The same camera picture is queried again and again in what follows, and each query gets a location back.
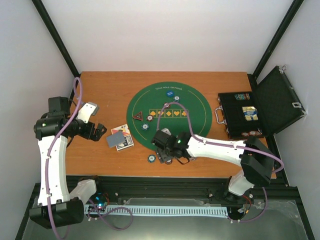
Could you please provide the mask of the blue poker chip stack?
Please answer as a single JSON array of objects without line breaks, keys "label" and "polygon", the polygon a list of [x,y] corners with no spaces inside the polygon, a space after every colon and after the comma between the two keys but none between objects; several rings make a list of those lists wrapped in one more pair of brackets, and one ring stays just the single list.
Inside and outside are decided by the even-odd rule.
[{"label": "blue poker chip stack", "polygon": [[153,155],[153,154],[149,155],[148,158],[147,158],[147,161],[149,163],[154,163],[156,161],[156,156]]}]

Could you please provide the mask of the dark red chips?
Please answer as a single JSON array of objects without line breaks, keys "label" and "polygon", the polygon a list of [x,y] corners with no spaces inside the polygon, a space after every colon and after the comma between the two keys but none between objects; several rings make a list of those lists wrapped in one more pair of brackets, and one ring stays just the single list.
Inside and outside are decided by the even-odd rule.
[{"label": "dark red chips", "polygon": [[153,117],[152,115],[148,115],[148,116],[146,117],[146,120],[147,120],[148,122],[152,122],[153,119],[154,119],[154,117]]},{"label": "dark red chips", "polygon": [[163,106],[164,106],[164,108],[165,108],[165,109],[170,108],[170,104],[169,104],[169,103],[167,103],[167,102],[165,102]]}]

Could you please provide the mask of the black red triangular dealer button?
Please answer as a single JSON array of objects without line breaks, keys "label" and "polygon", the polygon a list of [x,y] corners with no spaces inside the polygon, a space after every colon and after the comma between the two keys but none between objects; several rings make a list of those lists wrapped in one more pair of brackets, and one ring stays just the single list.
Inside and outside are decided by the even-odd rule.
[{"label": "black red triangular dealer button", "polygon": [[139,111],[137,114],[133,115],[132,118],[142,122],[144,120],[143,112]]}]

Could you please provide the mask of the blue small blind button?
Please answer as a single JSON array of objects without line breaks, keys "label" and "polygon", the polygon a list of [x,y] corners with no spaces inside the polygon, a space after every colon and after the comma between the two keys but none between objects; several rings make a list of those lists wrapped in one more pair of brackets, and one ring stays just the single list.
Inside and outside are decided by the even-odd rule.
[{"label": "blue small blind button", "polygon": [[166,96],[167,96],[168,98],[174,98],[174,97],[175,97],[175,93],[174,93],[172,90],[168,90],[168,91],[166,92]]}]

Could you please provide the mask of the dark red poker chip stack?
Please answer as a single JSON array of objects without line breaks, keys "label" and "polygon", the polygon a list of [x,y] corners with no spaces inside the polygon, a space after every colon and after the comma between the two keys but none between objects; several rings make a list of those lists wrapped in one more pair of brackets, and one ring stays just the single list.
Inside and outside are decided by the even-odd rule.
[{"label": "dark red poker chip stack", "polygon": [[167,165],[170,165],[170,164],[172,164],[172,160],[167,160],[165,163],[167,164]]}]

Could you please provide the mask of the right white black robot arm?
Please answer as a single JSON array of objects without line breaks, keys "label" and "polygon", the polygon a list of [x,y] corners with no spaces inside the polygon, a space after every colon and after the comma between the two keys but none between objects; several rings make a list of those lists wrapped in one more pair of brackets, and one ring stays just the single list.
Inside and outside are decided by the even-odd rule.
[{"label": "right white black robot arm", "polygon": [[209,158],[225,161],[241,167],[232,176],[227,190],[234,196],[242,196],[252,187],[267,187],[271,182],[274,158],[269,149],[256,137],[246,140],[226,141],[202,137],[190,132],[177,136],[158,130],[151,140],[167,160],[185,158]]}]

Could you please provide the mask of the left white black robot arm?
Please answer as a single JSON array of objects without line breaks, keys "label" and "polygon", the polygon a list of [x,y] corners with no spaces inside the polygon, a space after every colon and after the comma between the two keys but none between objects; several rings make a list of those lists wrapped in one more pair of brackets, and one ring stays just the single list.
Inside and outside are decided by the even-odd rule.
[{"label": "left white black robot arm", "polygon": [[89,199],[99,201],[104,188],[97,176],[84,177],[68,190],[66,150],[68,139],[79,136],[97,142],[107,129],[90,121],[99,107],[93,102],[77,105],[70,111],[72,100],[67,97],[48,99],[48,112],[36,121],[34,133],[41,158],[41,183],[37,206],[30,209],[30,219],[45,229],[81,223]]}]

